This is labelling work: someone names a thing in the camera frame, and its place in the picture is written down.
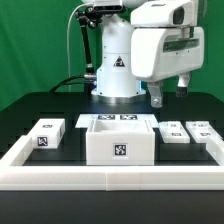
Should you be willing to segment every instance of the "cable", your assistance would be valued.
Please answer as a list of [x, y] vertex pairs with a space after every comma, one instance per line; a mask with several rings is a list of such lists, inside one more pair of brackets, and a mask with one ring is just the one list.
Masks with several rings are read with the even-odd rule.
[[82, 78], [84, 78], [84, 75], [72, 76], [72, 77], [70, 77], [70, 78], [67, 78], [67, 79], [63, 80], [62, 82], [58, 83], [56, 86], [54, 86], [54, 87], [50, 90], [50, 92], [55, 92], [55, 90], [56, 90], [57, 88], [59, 88], [61, 85], [65, 84], [65, 83], [67, 83], [67, 82], [69, 82], [69, 81], [72, 81], [72, 80], [74, 80], [74, 79], [82, 79]]
[[72, 23], [72, 18], [75, 15], [75, 13], [84, 6], [92, 5], [92, 3], [85, 3], [75, 8], [75, 10], [72, 12], [69, 21], [68, 21], [68, 27], [67, 27], [67, 58], [68, 58], [68, 77], [71, 77], [71, 55], [70, 55], [70, 28]]
[[50, 92], [51, 93], [54, 93], [61, 86], [84, 85], [84, 84], [94, 84], [94, 82], [69, 82], [69, 83], [62, 83], [62, 84], [58, 84], [57, 86], [53, 87], [50, 90]]

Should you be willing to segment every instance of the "green backdrop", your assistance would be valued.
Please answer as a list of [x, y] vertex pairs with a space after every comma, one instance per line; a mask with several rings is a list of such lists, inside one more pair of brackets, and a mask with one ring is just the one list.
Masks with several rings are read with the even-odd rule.
[[[0, 110], [26, 93], [49, 91], [68, 77], [67, 24], [79, 4], [81, 1], [75, 0], [0, 0]], [[223, 8], [223, 0], [208, 0], [203, 20], [205, 62], [194, 72], [190, 91], [211, 93], [224, 101]], [[99, 67], [100, 29], [89, 31], [89, 35], [93, 62]], [[85, 60], [75, 19], [70, 39], [72, 75], [80, 75], [85, 72]], [[175, 91], [176, 83], [176, 78], [167, 80], [165, 91]], [[76, 86], [72, 91], [82, 88]]]

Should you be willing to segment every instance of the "black table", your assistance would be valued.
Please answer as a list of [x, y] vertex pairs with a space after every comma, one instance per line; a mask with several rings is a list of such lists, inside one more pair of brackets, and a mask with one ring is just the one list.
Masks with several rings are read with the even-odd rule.
[[[209, 94], [187, 98], [165, 94], [161, 109], [146, 101], [109, 105], [83, 93], [31, 93], [0, 113], [0, 157], [40, 118], [65, 118], [59, 150], [34, 152], [24, 165], [85, 165], [85, 131], [80, 114], [154, 114], [158, 121], [209, 121], [224, 136], [224, 103]], [[156, 132], [156, 165], [211, 165], [216, 162], [191, 138], [188, 145], [164, 144]], [[1, 223], [222, 223], [223, 191], [0, 192]]]

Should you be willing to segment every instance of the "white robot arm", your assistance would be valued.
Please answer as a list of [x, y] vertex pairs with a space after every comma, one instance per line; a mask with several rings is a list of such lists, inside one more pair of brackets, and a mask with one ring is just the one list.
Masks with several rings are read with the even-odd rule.
[[[152, 106], [161, 107], [162, 80], [177, 75], [177, 95], [187, 95], [190, 72], [204, 59], [199, 1], [206, 0], [83, 0], [102, 14], [102, 65], [92, 95], [107, 103], [133, 102], [145, 95], [145, 81]], [[137, 8], [131, 24], [116, 15], [125, 7]]]
[[185, 96], [190, 72], [202, 66], [204, 32], [197, 26], [198, 0], [158, 0], [131, 15], [131, 66], [148, 83], [153, 107], [162, 106], [162, 80], [179, 75], [177, 96]]

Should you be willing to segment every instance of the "small white block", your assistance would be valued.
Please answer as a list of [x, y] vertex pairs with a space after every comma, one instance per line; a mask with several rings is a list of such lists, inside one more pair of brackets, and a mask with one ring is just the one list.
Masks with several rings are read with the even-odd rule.
[[208, 136], [214, 139], [221, 138], [208, 121], [187, 121], [186, 128], [197, 143], [206, 143]]
[[179, 121], [160, 122], [159, 129], [165, 143], [190, 143], [190, 137]]
[[154, 151], [147, 120], [94, 120], [86, 133], [87, 165], [154, 165]]
[[29, 132], [33, 148], [56, 149], [65, 133], [65, 119], [40, 119]]

